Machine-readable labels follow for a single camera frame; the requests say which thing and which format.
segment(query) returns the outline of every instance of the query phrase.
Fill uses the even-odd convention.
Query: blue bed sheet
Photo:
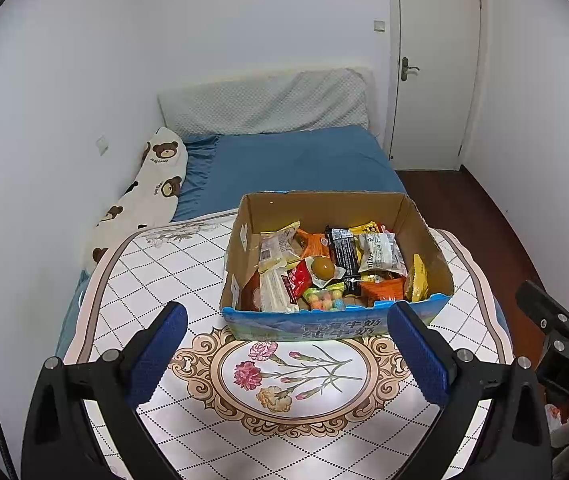
[[[242,195],[255,191],[406,193],[383,150],[361,126],[208,136],[185,144],[189,159],[174,221],[237,207]]]

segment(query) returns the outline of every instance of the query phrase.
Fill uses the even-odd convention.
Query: bear print blanket
[[[89,274],[113,243],[138,229],[171,222],[186,173],[186,160],[184,143],[170,129],[163,126],[149,139],[135,180],[93,229],[85,257]]]

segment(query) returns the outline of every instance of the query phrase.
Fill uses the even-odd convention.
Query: white quilted headboard cover
[[[359,124],[382,142],[372,73],[365,68],[296,70],[161,92],[165,124],[184,140]]]

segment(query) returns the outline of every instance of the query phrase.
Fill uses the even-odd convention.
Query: brown egg
[[[336,273],[336,266],[325,256],[318,256],[311,264],[311,272],[321,280],[331,280]]]

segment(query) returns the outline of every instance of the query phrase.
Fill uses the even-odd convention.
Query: cartoon bear
[[[156,152],[158,158],[171,158],[178,153],[178,141],[174,140],[173,142],[156,144],[153,147],[153,151]]]
[[[106,214],[104,215],[104,218],[101,219],[101,222],[106,222],[107,220],[113,220],[115,217],[117,217],[123,210],[123,207],[121,205],[113,205],[111,206],[111,209],[109,209],[109,211],[106,212]]]
[[[91,254],[93,256],[93,261],[95,263],[100,263],[100,258],[102,258],[102,256],[104,256],[104,253],[106,253],[108,250],[108,248],[103,248],[100,249],[99,247],[96,247],[95,249],[93,249],[93,253]]]
[[[137,180],[134,180],[133,183],[132,183],[132,185],[129,186],[129,187],[126,189],[126,191],[124,192],[124,194],[127,194],[127,193],[129,193],[130,191],[133,191],[133,188],[136,187],[137,185],[138,185],[138,181],[137,181]]]
[[[151,152],[151,142],[147,142],[147,145],[144,147],[144,153],[142,154],[142,161],[140,162],[141,166],[144,164],[147,155],[149,155],[149,152]]]
[[[164,184],[162,184],[162,194],[163,196],[179,196],[180,195],[180,182],[182,179],[179,176],[170,178]]]

